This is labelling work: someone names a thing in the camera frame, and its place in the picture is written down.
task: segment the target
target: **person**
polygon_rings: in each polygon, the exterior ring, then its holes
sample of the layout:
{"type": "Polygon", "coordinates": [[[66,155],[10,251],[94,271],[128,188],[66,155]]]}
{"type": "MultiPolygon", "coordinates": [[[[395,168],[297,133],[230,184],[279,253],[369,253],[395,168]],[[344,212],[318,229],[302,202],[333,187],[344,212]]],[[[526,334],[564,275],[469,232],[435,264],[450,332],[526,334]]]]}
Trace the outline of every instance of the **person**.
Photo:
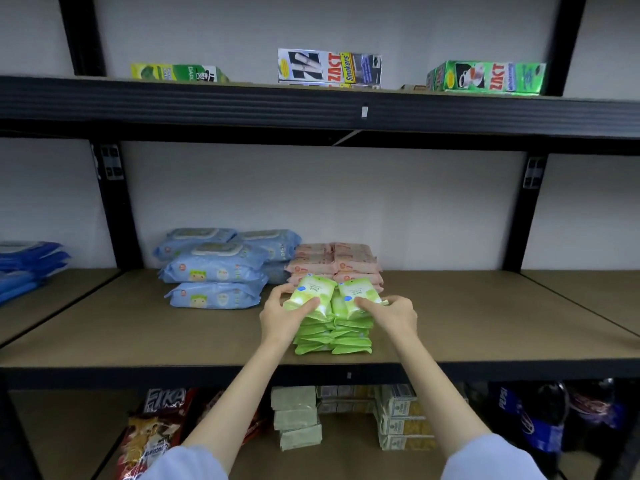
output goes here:
{"type": "MultiPolygon", "coordinates": [[[[302,319],[319,304],[313,298],[297,310],[284,310],[280,298],[293,290],[293,285],[273,289],[260,313],[262,343],[256,352],[182,446],[156,460],[141,480],[227,478],[271,375],[302,319]]],[[[387,300],[389,306],[364,298],[356,298],[356,304],[373,316],[396,348],[447,458],[442,480],[545,480],[528,453],[491,433],[424,348],[411,300],[387,300]]]]}

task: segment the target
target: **green toothpaste box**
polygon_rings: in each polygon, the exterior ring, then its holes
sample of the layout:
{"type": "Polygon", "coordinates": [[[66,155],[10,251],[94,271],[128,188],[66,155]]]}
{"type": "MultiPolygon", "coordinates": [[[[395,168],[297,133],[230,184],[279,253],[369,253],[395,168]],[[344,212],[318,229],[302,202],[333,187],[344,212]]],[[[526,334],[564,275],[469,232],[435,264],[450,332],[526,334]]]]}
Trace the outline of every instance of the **green toothpaste box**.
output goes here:
{"type": "Polygon", "coordinates": [[[134,79],[192,80],[194,82],[229,82],[229,78],[215,66],[185,64],[132,64],[134,79]]]}
{"type": "Polygon", "coordinates": [[[547,65],[542,63],[447,61],[427,75],[434,91],[539,95],[547,65]]]}

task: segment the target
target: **yellow label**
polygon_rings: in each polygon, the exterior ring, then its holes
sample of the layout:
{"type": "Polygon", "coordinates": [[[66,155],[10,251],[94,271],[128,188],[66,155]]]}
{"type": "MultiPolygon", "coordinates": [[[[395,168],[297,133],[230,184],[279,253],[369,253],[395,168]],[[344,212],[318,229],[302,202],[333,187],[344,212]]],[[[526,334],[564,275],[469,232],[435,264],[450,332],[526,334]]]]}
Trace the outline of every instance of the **yellow label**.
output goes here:
{"type": "Polygon", "coordinates": [[[353,67],[353,55],[350,52],[340,53],[340,62],[342,62],[342,76],[347,84],[355,84],[355,68],[353,67]]]}
{"type": "Polygon", "coordinates": [[[280,59],[280,73],[285,79],[289,78],[289,63],[286,59],[280,59]]]}
{"type": "Polygon", "coordinates": [[[447,76],[445,77],[445,82],[449,89],[453,89],[453,87],[456,85],[456,76],[455,74],[453,74],[452,70],[447,72],[447,76]]]}

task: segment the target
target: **forearm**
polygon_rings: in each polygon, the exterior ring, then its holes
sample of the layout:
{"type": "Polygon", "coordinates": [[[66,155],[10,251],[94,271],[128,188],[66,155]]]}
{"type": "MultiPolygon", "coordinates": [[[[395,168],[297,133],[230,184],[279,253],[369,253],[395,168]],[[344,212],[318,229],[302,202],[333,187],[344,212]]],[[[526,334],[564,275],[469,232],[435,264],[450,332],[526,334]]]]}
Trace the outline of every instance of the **forearm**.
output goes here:
{"type": "Polygon", "coordinates": [[[229,473],[264,390],[285,350],[286,347],[279,344],[260,345],[183,444],[206,447],[229,473]]]}
{"type": "Polygon", "coordinates": [[[491,431],[469,407],[414,333],[391,337],[446,457],[491,431]]]}

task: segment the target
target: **person's right hand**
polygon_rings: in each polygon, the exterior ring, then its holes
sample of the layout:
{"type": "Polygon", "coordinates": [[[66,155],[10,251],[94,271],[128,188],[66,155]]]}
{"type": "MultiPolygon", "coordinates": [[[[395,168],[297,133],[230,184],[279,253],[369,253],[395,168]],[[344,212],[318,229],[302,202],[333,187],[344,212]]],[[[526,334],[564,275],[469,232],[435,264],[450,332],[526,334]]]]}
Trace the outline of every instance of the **person's right hand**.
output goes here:
{"type": "Polygon", "coordinates": [[[355,302],[357,306],[369,312],[391,338],[398,334],[417,334],[418,314],[413,310],[411,300],[402,296],[388,296],[383,299],[388,300],[389,306],[373,303],[361,297],[357,297],[355,302]]]}

